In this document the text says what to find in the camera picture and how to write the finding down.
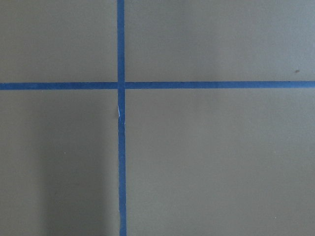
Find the brown paper table cover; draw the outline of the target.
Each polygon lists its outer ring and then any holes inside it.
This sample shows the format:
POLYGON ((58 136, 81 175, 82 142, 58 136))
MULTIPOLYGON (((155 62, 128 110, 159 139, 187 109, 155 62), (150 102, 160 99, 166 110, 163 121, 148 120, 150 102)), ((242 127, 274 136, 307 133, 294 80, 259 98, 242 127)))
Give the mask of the brown paper table cover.
MULTIPOLYGON (((311 81, 312 0, 127 0, 127 82, 311 81)), ((116 82, 114 0, 3 0, 0 81, 116 82)), ((117 236, 115 89, 0 93, 0 233, 117 236)), ((312 236, 313 88, 128 89, 127 234, 312 236)))

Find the horizontal blue tape strip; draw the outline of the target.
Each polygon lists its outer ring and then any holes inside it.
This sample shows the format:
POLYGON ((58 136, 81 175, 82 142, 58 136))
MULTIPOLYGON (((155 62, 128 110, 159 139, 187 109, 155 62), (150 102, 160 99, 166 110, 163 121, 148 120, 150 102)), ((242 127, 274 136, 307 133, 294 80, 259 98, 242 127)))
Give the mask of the horizontal blue tape strip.
POLYGON ((236 82, 62 82, 1 83, 1 90, 86 90, 86 89, 288 89, 314 88, 314 81, 236 81, 236 82))

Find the vertical blue tape strip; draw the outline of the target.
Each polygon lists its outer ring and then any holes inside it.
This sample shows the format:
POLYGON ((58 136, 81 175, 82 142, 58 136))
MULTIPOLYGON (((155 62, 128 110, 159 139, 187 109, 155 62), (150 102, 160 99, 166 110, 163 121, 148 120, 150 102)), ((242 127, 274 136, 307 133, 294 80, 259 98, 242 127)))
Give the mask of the vertical blue tape strip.
POLYGON ((117 1, 117 57, 118 57, 118 158, 120 235, 127 235, 126 223, 126 88, 125 88, 125 1, 117 1))

